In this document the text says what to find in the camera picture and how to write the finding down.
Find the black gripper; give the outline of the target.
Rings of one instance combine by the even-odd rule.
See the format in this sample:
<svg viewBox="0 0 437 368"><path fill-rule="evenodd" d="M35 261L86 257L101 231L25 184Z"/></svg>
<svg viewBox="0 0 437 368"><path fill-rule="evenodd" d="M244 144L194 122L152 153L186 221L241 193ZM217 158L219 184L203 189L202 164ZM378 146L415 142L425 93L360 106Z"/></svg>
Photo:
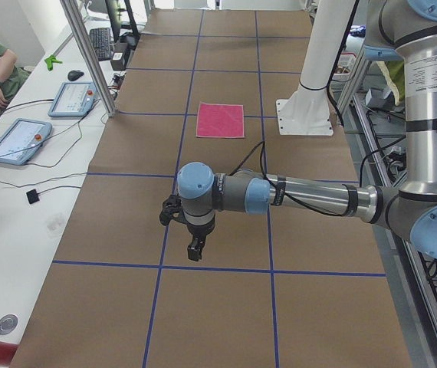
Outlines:
<svg viewBox="0 0 437 368"><path fill-rule="evenodd" d="M215 228L215 214L194 216L185 214L187 229L192 235L192 240L187 247L187 255L190 261L202 259L202 252L205 247L206 236Z"/></svg>

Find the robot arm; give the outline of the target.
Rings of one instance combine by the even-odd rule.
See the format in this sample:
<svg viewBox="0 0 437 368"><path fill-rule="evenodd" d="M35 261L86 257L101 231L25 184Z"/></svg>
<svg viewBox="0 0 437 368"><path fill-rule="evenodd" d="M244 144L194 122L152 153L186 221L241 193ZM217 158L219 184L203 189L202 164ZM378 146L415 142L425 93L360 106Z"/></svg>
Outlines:
<svg viewBox="0 0 437 368"><path fill-rule="evenodd" d="M280 205L355 216L437 259L437 1L371 1L366 26L369 59L403 59L405 182L398 188L351 186L243 168L215 174L204 163L188 163L177 176L177 206L164 204L160 220L187 226L190 260L201 259L216 212L264 214Z"/></svg>

